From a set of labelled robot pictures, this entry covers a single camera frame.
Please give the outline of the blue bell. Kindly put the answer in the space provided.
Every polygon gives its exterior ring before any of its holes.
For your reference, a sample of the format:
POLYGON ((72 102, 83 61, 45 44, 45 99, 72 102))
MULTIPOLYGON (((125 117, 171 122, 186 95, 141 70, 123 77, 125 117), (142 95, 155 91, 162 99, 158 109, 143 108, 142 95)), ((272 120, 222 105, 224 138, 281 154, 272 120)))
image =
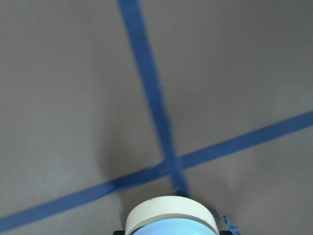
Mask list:
POLYGON ((201 203, 182 196, 146 200, 129 213, 126 235, 218 235, 212 213, 201 203))

